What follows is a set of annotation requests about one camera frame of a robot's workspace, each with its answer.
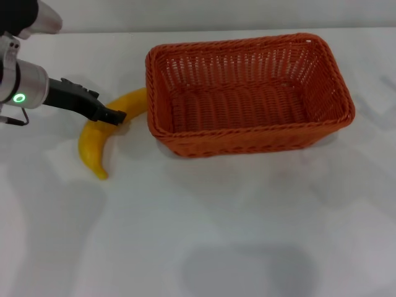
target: basket rim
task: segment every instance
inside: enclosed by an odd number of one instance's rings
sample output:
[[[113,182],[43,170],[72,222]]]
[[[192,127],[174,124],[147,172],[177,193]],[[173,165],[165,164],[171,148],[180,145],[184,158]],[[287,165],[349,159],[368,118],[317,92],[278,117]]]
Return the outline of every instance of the basket rim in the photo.
[[[338,91],[340,92],[340,97],[343,98],[341,100],[341,104],[343,109],[345,110],[343,116],[337,119],[329,119],[325,121],[311,121],[306,123],[290,123],[290,124],[275,124],[268,126],[253,126],[253,127],[241,127],[241,128],[231,128],[231,129],[214,129],[214,130],[199,130],[199,131],[186,131],[186,132],[170,132],[159,126],[157,121],[157,93],[154,87],[151,87],[149,84],[151,83],[154,86],[157,82],[157,78],[155,75],[149,77],[151,73],[154,63],[157,58],[163,54],[166,54],[164,48],[167,50],[178,49],[188,51],[189,49],[199,50],[199,48],[208,49],[210,46],[218,46],[218,44],[224,44],[224,49],[232,48],[238,49],[238,43],[241,43],[241,47],[246,48],[246,41],[250,41],[253,45],[257,46],[260,43],[271,44],[271,43],[282,43],[285,41],[289,41],[290,43],[296,40],[310,39],[316,40],[323,52],[325,59],[325,63],[329,68],[331,73],[331,77],[336,79],[336,86]],[[337,66],[337,62],[335,57],[333,56],[331,49],[327,42],[323,40],[320,36],[312,34],[312,33],[294,33],[294,34],[286,34],[286,35],[278,35],[278,36],[264,36],[264,37],[256,37],[256,38],[245,38],[238,40],[221,40],[221,41],[203,41],[203,42],[193,42],[193,43],[174,43],[174,44],[165,44],[165,45],[157,45],[152,48],[148,53],[146,60],[146,85],[147,85],[147,99],[151,112],[148,113],[148,123],[150,131],[159,137],[168,137],[168,138],[185,138],[185,137],[203,137],[203,136],[221,136],[226,134],[238,134],[238,133],[252,133],[252,132],[279,132],[279,131],[298,131],[303,129],[306,132],[306,128],[310,128],[311,132],[315,130],[322,130],[323,128],[334,128],[340,129],[349,125],[352,120],[355,118],[355,106],[351,99],[350,93],[348,91],[347,86],[345,85],[345,81],[340,73],[340,70]]]

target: white wall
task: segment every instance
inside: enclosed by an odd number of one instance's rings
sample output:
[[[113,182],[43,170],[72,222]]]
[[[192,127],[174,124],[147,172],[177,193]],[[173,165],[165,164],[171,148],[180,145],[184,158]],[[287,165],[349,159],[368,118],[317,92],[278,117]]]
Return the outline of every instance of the white wall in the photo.
[[[395,0],[44,0],[65,32],[396,25]]]

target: banana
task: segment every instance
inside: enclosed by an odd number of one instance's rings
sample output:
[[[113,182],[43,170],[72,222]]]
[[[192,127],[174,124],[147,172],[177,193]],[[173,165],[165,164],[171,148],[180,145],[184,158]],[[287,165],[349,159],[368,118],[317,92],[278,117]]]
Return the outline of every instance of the banana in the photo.
[[[107,104],[112,110],[120,110],[126,113],[123,124],[147,110],[147,91],[141,88],[125,94],[115,101]],[[90,168],[99,179],[107,179],[108,173],[103,169],[101,156],[103,147],[119,126],[104,122],[88,121],[82,129],[79,139],[79,154],[83,163]]]

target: green indicator light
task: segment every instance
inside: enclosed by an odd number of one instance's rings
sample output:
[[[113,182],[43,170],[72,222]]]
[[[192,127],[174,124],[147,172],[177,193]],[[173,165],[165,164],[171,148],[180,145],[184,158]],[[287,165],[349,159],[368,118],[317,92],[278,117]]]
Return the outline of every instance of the green indicator light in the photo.
[[[21,93],[20,94],[16,94],[13,97],[13,101],[15,103],[21,103],[21,102],[25,101],[25,99],[26,99],[26,96],[24,94],[21,94]]]

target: wicker basket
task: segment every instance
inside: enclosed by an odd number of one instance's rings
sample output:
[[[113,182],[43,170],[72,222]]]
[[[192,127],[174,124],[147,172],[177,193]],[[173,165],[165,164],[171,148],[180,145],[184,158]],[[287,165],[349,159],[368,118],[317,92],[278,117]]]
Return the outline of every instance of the wicker basket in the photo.
[[[301,149],[355,116],[312,34],[160,45],[146,70],[150,131],[185,157]]]

